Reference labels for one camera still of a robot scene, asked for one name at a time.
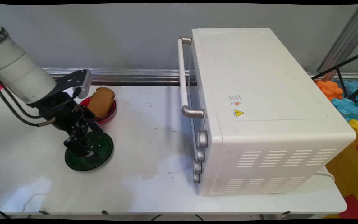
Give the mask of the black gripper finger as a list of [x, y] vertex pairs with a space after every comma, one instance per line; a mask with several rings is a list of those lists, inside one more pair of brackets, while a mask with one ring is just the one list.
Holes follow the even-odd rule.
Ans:
[[[85, 149], [87, 149], [87, 154], [85, 156], [100, 156], [103, 150], [103, 144], [101, 143], [102, 129], [98, 126], [95, 119], [85, 118]], [[89, 129], [93, 134], [91, 137], [91, 143], [89, 143]]]
[[64, 141], [64, 146], [78, 158], [88, 156], [90, 154], [87, 137], [88, 126], [82, 123], [76, 123], [69, 130], [68, 134], [69, 138]]

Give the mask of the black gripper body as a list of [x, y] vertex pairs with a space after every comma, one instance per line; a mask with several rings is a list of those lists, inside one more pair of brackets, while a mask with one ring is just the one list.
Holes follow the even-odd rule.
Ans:
[[30, 104], [30, 107], [37, 108], [39, 115], [46, 120], [54, 117], [53, 126], [67, 133], [74, 124], [85, 124], [85, 118], [96, 120], [95, 115], [86, 106], [79, 105], [66, 92], [43, 98]]

